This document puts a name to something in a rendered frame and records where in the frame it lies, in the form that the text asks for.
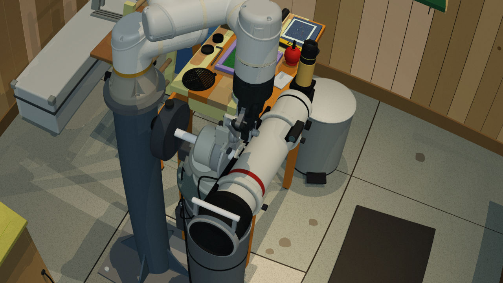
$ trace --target floor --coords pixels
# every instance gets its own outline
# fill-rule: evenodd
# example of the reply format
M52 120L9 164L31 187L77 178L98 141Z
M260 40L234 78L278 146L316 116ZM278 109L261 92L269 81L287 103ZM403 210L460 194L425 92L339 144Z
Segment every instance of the floor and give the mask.
M129 219L103 83L61 134L18 115L0 136L0 201L28 221L58 283L108 282L96 270ZM436 229L424 282L499 282L503 157L353 93L357 110L327 184L295 172L287 190L285 162L279 168L257 215L246 282L328 282L356 205ZM216 122L196 113L193 132ZM164 164L173 222L176 157Z

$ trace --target trash can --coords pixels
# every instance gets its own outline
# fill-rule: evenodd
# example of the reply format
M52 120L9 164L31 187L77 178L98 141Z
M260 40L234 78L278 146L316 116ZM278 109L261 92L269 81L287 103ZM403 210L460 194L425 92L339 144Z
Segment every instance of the trash can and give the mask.
M343 84L326 78L315 78L311 128L302 131L306 138L300 144L295 169L306 175L307 183L326 184L326 176L337 168L343 154L356 99Z

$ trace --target dark floor mat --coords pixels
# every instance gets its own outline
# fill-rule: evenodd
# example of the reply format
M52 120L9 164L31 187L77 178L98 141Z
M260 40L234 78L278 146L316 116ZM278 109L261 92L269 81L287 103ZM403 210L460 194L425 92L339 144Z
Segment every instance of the dark floor mat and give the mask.
M435 229L357 205L328 283L422 282Z

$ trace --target white storage case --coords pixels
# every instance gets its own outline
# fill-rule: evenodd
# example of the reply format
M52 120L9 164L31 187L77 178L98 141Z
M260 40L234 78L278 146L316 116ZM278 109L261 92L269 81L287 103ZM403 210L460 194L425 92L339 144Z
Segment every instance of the white storage case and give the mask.
M19 113L60 133L110 65L90 52L115 23L91 16L89 1L11 82Z
M353 115L356 99L343 84L325 78L315 78L313 113L309 117L311 128L302 131L306 138L300 144L295 169L307 172L325 173L335 171L341 161L346 138Z

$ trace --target wooden wall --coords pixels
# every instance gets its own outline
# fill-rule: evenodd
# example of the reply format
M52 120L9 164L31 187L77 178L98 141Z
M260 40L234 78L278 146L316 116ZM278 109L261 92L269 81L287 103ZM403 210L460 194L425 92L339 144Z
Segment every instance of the wooden wall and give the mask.
M412 0L311 4L326 25L319 62L503 142L502 0L449 0L446 13Z
M88 0L0 3L0 135L18 111L10 83Z

